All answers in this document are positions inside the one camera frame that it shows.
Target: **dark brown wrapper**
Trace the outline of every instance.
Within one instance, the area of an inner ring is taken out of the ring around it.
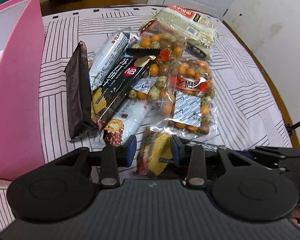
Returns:
[[[96,128],[91,120],[91,88],[87,48],[80,41],[66,68],[67,113],[71,140],[80,138],[84,132]]]

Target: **snack package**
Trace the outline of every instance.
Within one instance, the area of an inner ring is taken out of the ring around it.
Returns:
[[[211,60],[218,32],[207,18],[179,6],[168,6],[154,15],[142,29],[141,34],[156,21],[174,33],[186,37],[192,52],[201,57],[206,55],[207,59]]]
[[[71,140],[96,127],[91,120],[91,89],[87,47],[80,41],[66,68],[67,113]]]
[[[213,104],[212,72],[205,61],[181,59],[173,68],[159,115],[151,130],[182,138],[214,143],[218,132],[218,108]]]
[[[131,87],[140,79],[149,65],[159,55],[149,55],[143,51],[143,57],[123,57],[106,76],[102,85],[93,91],[92,120],[97,123],[99,130],[102,130],[110,121],[120,103],[124,100]]]
[[[135,84],[128,97],[160,104],[163,92],[169,83],[170,70],[173,66],[178,66],[185,47],[186,39],[162,27],[159,21],[143,31],[141,41],[134,44],[132,48],[160,49],[160,55]]]
[[[170,136],[166,133],[158,133],[146,129],[141,149],[137,156],[137,172],[139,174],[151,178],[158,176],[164,179],[186,178],[188,167],[179,167],[174,164],[171,152],[173,149],[170,148]],[[185,140],[184,143],[190,146],[201,146],[205,150],[206,156],[214,156],[218,150],[216,145],[209,143],[200,143],[192,140]]]
[[[112,69],[119,57],[128,45],[137,40],[137,35],[131,33],[131,28],[126,28],[112,33],[101,48],[92,53],[92,63],[90,63],[90,85],[91,90],[96,90],[101,86],[106,75]]]
[[[149,110],[146,102],[125,99],[104,130],[92,141],[92,148],[124,144],[130,135],[137,132]]]
[[[146,129],[137,157],[137,172],[149,177],[158,176],[167,167],[169,162],[166,160],[171,159],[170,135]]]

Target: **plastic bag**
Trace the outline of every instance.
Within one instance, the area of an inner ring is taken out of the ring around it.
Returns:
[[[199,145],[206,151],[207,156],[213,155],[218,147],[209,143],[202,143],[193,140],[181,142],[184,144]],[[188,173],[187,166],[176,166],[172,157],[173,149],[170,148],[170,135],[145,130],[141,148],[137,156],[137,172],[148,177],[164,179],[184,180]]]
[[[163,27],[160,21],[156,21],[146,31],[141,32],[141,41],[132,48],[160,49],[160,55],[135,84],[128,97],[160,105],[168,85],[170,70],[178,66],[182,50],[186,47],[186,39]]]
[[[146,31],[156,21],[174,33],[186,37],[189,49],[200,57],[211,60],[213,47],[218,38],[217,29],[204,16],[179,6],[161,9],[142,29]]]
[[[182,57],[169,81],[151,130],[213,143],[218,134],[218,108],[213,103],[215,89],[208,63]]]
[[[146,102],[125,99],[104,130],[91,142],[92,148],[124,144],[137,132],[149,110]]]

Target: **metal screw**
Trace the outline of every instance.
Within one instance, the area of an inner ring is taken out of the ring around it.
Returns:
[[[201,186],[204,184],[204,179],[194,177],[194,178],[189,179],[189,183],[194,186]]]
[[[155,182],[149,183],[149,187],[155,187],[157,184]]]
[[[113,186],[117,183],[117,180],[114,178],[104,178],[101,180],[101,184],[104,186]]]

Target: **pink folder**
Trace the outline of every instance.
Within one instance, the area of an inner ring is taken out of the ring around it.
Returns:
[[[0,179],[14,180],[44,164],[38,100],[43,44],[39,0],[0,5]]]

